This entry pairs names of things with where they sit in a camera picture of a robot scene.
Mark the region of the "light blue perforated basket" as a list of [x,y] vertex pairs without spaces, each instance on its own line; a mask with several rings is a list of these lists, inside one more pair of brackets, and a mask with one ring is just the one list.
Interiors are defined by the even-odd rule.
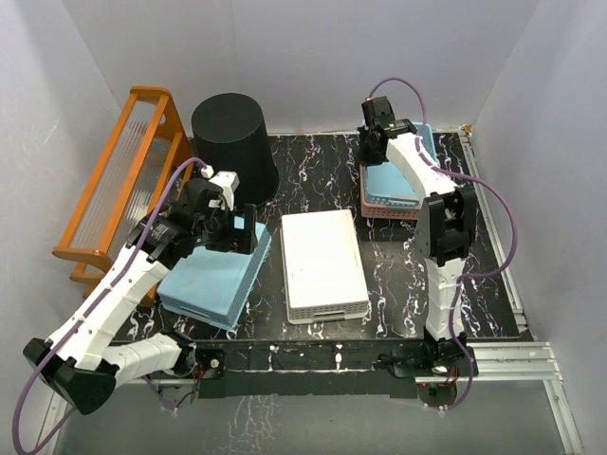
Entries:
[[258,245],[250,255],[196,247],[158,286],[161,305],[216,328],[234,329],[271,247],[265,224],[256,223],[255,234]]

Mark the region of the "dark blue perforated basket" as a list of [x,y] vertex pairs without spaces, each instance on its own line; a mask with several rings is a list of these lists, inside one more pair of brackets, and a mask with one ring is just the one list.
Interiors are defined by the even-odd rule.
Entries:
[[420,202],[409,181],[398,167],[386,161],[380,165],[367,166],[359,162],[366,171],[366,196],[372,203],[392,206],[419,206]]

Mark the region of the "white perforated basket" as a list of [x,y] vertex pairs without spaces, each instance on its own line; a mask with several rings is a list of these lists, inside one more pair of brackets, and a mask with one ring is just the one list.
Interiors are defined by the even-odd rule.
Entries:
[[368,290],[351,210],[284,215],[280,237],[289,323],[367,315]]

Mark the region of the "large black plastic bucket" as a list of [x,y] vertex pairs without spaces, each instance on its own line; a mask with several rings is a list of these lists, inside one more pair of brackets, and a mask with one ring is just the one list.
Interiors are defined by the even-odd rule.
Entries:
[[240,93],[212,96],[193,110],[192,145],[196,156],[217,171],[235,172],[238,206],[262,206],[280,183],[260,104]]

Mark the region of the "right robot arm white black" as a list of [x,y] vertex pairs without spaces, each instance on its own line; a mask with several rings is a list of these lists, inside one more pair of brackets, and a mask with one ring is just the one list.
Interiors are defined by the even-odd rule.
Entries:
[[369,166],[394,164],[420,201],[414,245],[425,260],[428,315],[419,364],[442,376],[467,354],[461,285],[475,241],[477,197],[439,171],[423,146],[421,130],[396,118],[385,96],[366,99],[361,109],[359,161]]

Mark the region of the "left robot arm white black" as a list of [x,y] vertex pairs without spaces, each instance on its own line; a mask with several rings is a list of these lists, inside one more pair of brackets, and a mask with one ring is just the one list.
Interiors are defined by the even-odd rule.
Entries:
[[133,379],[193,373],[196,344],[174,329],[123,346],[112,341],[148,291],[196,247],[253,252],[256,215],[251,204],[234,206],[238,185],[234,172],[187,181],[176,200],[158,203],[135,225],[111,270],[70,320],[26,345],[23,354],[35,372],[80,414],[98,410]]

